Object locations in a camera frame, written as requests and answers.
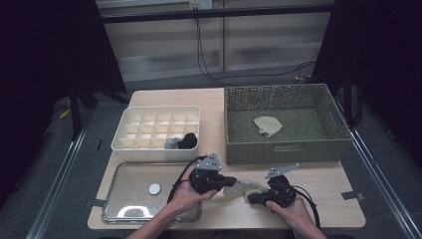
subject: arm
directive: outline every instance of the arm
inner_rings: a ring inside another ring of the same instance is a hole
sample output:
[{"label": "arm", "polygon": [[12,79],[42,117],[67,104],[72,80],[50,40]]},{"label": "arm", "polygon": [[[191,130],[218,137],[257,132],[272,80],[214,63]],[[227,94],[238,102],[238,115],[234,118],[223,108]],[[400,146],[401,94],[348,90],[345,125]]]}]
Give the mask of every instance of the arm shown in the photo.
[{"label": "arm", "polygon": [[[186,171],[182,180],[188,180],[191,170],[192,168]],[[201,195],[190,186],[189,181],[183,181],[177,187],[173,199],[152,217],[150,221],[128,236],[127,239],[151,239],[158,237],[173,218],[188,211],[196,203],[211,199],[215,194],[217,194],[217,190],[208,191]]]},{"label": "arm", "polygon": [[282,208],[273,201],[267,201],[266,205],[272,211],[281,215],[286,220],[286,223],[303,237],[307,239],[326,238],[314,225],[305,207],[304,200],[299,195],[297,195],[295,202],[287,208]]}]

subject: wooden table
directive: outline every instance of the wooden table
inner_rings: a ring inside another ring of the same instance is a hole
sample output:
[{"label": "wooden table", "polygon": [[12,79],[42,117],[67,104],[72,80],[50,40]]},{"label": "wooden table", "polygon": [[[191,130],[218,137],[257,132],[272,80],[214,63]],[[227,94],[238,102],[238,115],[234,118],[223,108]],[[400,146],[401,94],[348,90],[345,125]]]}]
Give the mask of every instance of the wooden table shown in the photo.
[{"label": "wooden table", "polygon": [[[224,144],[224,89],[163,90],[135,92],[130,107],[198,106],[201,108],[199,154],[216,152],[222,164],[221,173],[267,185],[264,176],[271,165],[227,165]],[[114,171],[123,161],[113,152],[97,198],[105,199]],[[344,200],[343,192],[351,191],[341,162],[301,163],[301,168],[286,174],[292,185],[308,191],[317,205],[321,227],[358,228],[365,224],[356,199]],[[93,207],[88,225],[91,229],[136,229],[139,225],[105,224],[102,209]],[[204,201],[202,215],[195,223],[176,223],[171,229],[286,229],[286,222],[268,208],[245,203],[244,198],[229,200],[219,192]]]}]

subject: folded fabric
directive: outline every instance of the folded fabric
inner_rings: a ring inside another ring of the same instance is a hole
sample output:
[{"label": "folded fabric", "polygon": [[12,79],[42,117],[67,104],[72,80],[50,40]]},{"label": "folded fabric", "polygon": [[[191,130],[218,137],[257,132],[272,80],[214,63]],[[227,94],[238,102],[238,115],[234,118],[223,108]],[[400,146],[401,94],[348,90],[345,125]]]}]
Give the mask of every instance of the folded fabric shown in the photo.
[{"label": "folded fabric", "polygon": [[283,127],[277,119],[272,117],[258,117],[254,119],[254,123],[259,128],[259,133],[264,133],[266,137],[272,137]]},{"label": "folded fabric", "polygon": [[261,185],[258,182],[249,180],[238,180],[232,187],[224,187],[223,195],[227,198],[236,198],[243,196],[245,202],[249,203],[248,196],[255,192],[264,192],[269,189],[268,186]]}]

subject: black horizontal bar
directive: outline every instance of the black horizontal bar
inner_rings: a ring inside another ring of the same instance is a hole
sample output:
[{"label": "black horizontal bar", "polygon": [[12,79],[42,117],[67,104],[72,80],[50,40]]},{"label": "black horizontal bar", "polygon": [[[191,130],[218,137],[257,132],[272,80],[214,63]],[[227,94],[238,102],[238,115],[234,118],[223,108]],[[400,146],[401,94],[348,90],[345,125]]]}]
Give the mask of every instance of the black horizontal bar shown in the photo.
[{"label": "black horizontal bar", "polygon": [[146,14],[118,14],[104,15],[95,19],[78,19],[77,21],[95,21],[98,23],[126,23],[126,22],[148,22],[163,20],[219,18],[219,17],[240,17],[259,15],[280,15],[280,14],[300,14],[300,13],[321,13],[332,12],[334,10],[350,10],[358,5],[352,4],[319,4],[319,5],[299,5],[271,8],[234,8],[234,9],[210,9],[210,10],[190,10],[176,12],[160,12]]}]

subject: clear plastic lid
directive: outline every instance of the clear plastic lid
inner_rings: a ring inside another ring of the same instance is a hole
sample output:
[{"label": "clear plastic lid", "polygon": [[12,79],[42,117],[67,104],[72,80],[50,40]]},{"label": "clear plastic lid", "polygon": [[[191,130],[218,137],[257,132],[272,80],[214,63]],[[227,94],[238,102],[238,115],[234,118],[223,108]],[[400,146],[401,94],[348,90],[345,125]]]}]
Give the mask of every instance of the clear plastic lid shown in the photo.
[{"label": "clear plastic lid", "polygon": [[[144,223],[167,203],[173,183],[185,163],[123,163],[117,167],[103,211],[105,223]],[[175,222],[194,222],[201,204],[177,216]]]}]

